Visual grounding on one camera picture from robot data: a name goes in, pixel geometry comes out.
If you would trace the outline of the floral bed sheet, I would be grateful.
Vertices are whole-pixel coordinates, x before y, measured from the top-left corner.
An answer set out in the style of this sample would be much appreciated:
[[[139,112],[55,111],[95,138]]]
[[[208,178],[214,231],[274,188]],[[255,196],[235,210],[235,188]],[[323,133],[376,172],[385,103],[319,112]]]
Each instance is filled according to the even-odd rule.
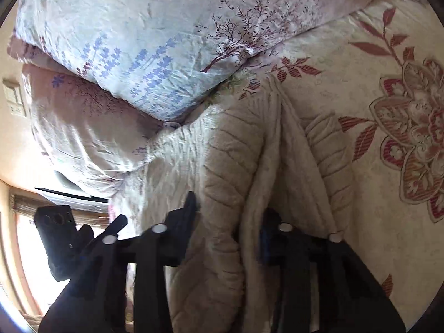
[[[303,118],[333,111],[351,146],[349,244],[407,327],[443,283],[443,26],[427,0],[365,9],[261,53],[216,93],[276,77]]]

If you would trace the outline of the beige cable-knit sweater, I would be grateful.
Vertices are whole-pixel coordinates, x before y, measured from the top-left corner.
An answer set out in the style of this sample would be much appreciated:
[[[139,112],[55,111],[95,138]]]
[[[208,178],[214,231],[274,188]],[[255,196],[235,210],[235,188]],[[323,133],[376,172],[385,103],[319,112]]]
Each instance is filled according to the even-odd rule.
[[[184,261],[166,272],[175,332],[267,332],[276,279],[258,261],[263,211],[303,232],[343,233],[353,205],[351,153],[336,114],[297,107],[275,78],[223,97],[192,123],[148,141],[148,160],[111,198],[140,234],[183,205],[200,206]]]

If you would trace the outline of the white wall switch panel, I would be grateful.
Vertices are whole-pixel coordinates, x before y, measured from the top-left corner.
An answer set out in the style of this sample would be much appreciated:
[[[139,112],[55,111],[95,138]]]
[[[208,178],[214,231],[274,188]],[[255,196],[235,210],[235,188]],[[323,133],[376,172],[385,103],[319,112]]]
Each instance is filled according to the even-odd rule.
[[[20,92],[20,84],[14,81],[3,80],[2,85],[10,113],[18,117],[26,117],[26,108]]]

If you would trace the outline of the lavender print lower pillow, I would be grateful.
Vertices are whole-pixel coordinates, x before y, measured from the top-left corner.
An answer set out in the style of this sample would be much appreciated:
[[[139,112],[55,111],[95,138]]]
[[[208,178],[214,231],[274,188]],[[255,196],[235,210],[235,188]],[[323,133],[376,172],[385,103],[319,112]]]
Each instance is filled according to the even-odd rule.
[[[19,0],[8,54],[177,120],[249,58],[372,0]]]

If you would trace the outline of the pink floral top pillow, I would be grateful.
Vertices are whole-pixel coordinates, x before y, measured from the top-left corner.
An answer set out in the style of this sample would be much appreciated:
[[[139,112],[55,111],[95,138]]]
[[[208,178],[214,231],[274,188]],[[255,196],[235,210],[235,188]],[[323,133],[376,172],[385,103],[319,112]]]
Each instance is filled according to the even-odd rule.
[[[147,160],[164,123],[89,81],[22,67],[32,132],[54,169],[85,193],[110,198]]]

